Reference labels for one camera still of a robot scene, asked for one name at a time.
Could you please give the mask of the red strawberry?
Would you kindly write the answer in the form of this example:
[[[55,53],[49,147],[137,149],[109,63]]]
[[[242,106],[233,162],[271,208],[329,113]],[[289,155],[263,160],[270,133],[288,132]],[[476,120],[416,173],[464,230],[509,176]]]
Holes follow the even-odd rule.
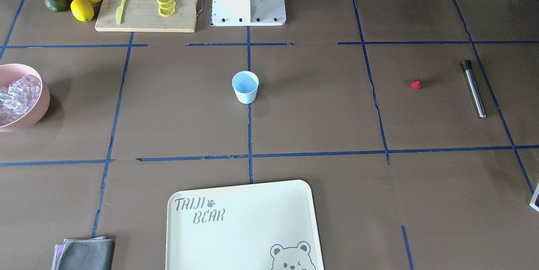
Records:
[[[423,87],[423,83],[421,80],[413,80],[410,82],[410,88],[413,90],[420,90]]]

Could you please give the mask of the clear ice cubes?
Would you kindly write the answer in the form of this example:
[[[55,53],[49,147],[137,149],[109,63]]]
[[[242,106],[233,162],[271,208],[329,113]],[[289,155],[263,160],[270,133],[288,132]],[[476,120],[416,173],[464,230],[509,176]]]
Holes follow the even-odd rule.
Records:
[[[33,75],[12,81],[0,90],[0,124],[15,122],[27,114],[42,93],[42,82]]]

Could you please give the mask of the light blue paper cup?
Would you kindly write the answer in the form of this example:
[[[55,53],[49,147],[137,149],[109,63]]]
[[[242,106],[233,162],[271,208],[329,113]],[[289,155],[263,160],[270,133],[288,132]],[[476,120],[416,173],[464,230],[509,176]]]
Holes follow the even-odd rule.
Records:
[[[237,72],[232,78],[232,87],[240,103],[250,104],[256,99],[259,78],[253,72]]]

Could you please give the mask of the cream bear tray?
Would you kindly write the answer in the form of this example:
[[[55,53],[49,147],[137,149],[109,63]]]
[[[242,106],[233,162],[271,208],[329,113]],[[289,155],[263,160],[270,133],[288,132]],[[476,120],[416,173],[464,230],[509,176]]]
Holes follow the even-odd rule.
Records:
[[[323,270],[311,187],[303,180],[174,193],[166,270]]]

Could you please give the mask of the lemon slices stack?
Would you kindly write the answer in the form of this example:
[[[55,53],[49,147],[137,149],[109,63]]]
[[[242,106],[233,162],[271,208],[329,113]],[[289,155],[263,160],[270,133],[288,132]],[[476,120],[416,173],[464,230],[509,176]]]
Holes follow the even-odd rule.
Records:
[[[170,17],[176,12],[175,0],[156,0],[158,4],[158,14],[161,17]]]

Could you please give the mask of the wooden cutting board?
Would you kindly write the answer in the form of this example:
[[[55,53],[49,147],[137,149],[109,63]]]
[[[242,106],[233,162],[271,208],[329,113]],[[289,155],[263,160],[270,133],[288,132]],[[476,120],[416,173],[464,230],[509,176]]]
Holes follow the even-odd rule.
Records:
[[[196,30],[198,0],[175,0],[176,12],[170,17],[158,14],[156,0],[127,0],[123,22],[117,25],[115,12],[120,1],[102,0],[96,31],[193,33]]]

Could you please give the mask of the yellow plastic knife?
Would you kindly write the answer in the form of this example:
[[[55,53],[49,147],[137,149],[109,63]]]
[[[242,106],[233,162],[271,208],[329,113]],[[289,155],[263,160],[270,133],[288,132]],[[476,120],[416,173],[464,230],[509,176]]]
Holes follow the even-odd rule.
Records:
[[[126,3],[127,3],[127,0],[121,0],[119,6],[116,9],[115,21],[117,25],[120,25],[123,22],[123,13],[125,10]]]

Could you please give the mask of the lower yellow lemon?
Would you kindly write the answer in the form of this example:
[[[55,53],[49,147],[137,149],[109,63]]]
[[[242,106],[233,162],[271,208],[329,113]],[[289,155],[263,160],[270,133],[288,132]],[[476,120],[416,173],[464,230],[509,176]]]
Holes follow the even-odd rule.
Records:
[[[88,0],[73,0],[70,4],[71,13],[81,22],[89,22],[93,20],[95,11]]]

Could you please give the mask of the grey folded cloth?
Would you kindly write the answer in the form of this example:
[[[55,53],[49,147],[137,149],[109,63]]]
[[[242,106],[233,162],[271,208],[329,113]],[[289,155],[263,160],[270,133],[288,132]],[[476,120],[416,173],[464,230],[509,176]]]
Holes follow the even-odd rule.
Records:
[[[106,237],[66,238],[54,247],[52,270],[110,270],[115,243]]]

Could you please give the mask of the green avocado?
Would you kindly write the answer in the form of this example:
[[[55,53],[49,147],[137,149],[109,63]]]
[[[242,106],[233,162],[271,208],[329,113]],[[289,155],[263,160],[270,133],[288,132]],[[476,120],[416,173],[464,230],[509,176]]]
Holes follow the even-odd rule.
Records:
[[[68,0],[44,0],[44,4],[52,12],[65,12],[69,9]]]

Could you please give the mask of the pink bowl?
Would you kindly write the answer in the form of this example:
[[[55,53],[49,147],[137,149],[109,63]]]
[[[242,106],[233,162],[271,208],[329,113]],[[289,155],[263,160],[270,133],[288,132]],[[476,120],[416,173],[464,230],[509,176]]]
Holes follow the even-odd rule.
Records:
[[[33,75],[42,82],[42,93],[35,103],[35,106],[23,117],[15,122],[1,126],[1,132],[19,131],[24,128],[36,124],[46,113],[50,103],[50,93],[48,86],[45,84],[42,76],[30,67],[24,64],[4,64],[0,67],[1,70],[1,86],[8,86],[12,81],[17,80],[26,75]]]

